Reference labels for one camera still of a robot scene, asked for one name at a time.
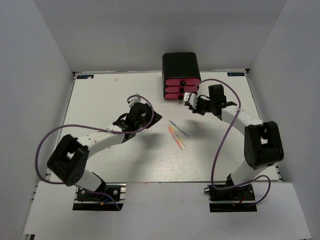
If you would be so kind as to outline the pink bottom drawer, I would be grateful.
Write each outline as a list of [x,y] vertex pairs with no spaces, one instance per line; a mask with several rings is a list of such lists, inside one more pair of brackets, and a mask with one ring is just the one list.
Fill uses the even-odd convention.
[[163,97],[166,100],[179,100],[183,101],[184,93],[165,93]]

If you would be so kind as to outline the pink drawer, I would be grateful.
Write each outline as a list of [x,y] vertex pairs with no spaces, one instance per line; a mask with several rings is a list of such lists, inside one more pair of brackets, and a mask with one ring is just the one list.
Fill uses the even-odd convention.
[[184,93],[165,93],[163,97],[166,100],[179,100],[183,101]]
[[185,93],[185,92],[192,92],[197,91],[199,86],[194,85],[186,85],[186,86],[167,86],[164,88],[165,93]]
[[166,86],[195,86],[200,83],[200,79],[196,77],[185,77],[185,78],[168,78],[164,80]]

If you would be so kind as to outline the pink top drawer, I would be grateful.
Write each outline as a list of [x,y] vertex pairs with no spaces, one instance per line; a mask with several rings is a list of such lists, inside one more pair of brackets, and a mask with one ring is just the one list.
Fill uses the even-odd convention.
[[200,79],[196,77],[185,77],[185,78],[168,78],[164,80],[166,86],[195,86],[200,83]]

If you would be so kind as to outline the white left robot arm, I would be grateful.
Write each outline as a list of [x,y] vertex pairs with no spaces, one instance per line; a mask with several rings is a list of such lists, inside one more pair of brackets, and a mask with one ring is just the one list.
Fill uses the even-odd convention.
[[128,113],[122,114],[105,131],[99,130],[81,137],[63,136],[47,167],[64,185],[83,188],[99,200],[105,196],[106,182],[86,169],[88,159],[107,148],[127,142],[136,136],[136,131],[148,129],[161,119],[162,116],[147,103],[136,102]]

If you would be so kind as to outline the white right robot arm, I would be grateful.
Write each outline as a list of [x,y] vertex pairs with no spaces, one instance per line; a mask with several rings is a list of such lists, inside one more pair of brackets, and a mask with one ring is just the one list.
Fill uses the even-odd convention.
[[262,171],[284,159],[279,127],[274,121],[263,122],[250,116],[241,109],[240,102],[227,101],[223,85],[211,85],[208,90],[208,99],[186,92],[183,100],[194,114],[211,113],[229,124],[222,142],[225,142],[231,128],[243,134],[243,162],[227,177],[225,186],[213,186],[213,189],[225,191],[229,198],[236,200],[243,195],[244,186],[261,178]]

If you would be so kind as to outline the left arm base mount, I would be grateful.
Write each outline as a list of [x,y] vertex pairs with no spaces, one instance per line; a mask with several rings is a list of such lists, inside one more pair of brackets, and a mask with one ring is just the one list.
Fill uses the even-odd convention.
[[126,194],[125,183],[107,183],[90,193],[82,187],[76,188],[73,211],[117,212],[123,208]]

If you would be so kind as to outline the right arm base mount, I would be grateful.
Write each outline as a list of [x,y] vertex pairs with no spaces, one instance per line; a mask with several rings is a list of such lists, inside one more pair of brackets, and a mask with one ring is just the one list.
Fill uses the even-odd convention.
[[216,190],[212,185],[203,189],[209,197],[211,213],[248,213],[256,212],[256,198],[251,184],[229,190]]

